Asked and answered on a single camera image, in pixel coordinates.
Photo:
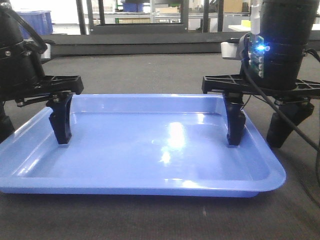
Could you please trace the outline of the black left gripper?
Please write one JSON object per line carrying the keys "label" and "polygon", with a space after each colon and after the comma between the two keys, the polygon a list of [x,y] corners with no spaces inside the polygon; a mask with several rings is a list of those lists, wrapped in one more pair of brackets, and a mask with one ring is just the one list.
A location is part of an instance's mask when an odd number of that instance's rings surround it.
{"label": "black left gripper", "polygon": [[14,100],[18,107],[48,101],[49,121],[59,145],[71,137],[70,109],[73,94],[84,90],[80,76],[45,75],[37,46],[21,41],[0,49],[0,142],[15,128],[5,113],[4,102]]}

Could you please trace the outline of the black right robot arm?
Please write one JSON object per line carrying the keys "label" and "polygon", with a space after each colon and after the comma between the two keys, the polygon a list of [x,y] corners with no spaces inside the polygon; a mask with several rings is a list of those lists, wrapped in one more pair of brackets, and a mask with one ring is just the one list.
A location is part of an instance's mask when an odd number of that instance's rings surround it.
{"label": "black right robot arm", "polygon": [[291,132],[312,115],[317,82],[298,79],[317,15],[317,0],[254,0],[250,32],[221,43],[226,60],[241,62],[239,74],[205,76],[204,93],[221,91],[227,115],[227,141],[240,144],[245,126],[243,96],[261,96],[273,109],[267,143],[280,148]]}

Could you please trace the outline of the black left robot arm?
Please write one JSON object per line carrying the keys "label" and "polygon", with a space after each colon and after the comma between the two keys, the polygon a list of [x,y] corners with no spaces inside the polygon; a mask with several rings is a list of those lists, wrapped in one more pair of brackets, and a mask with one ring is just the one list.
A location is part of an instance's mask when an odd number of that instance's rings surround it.
{"label": "black left robot arm", "polygon": [[41,55],[48,49],[39,34],[13,10],[10,1],[0,2],[0,140],[15,130],[4,105],[18,107],[45,102],[52,109],[49,121],[60,145],[71,137],[70,108],[73,95],[84,90],[76,76],[45,75]]}

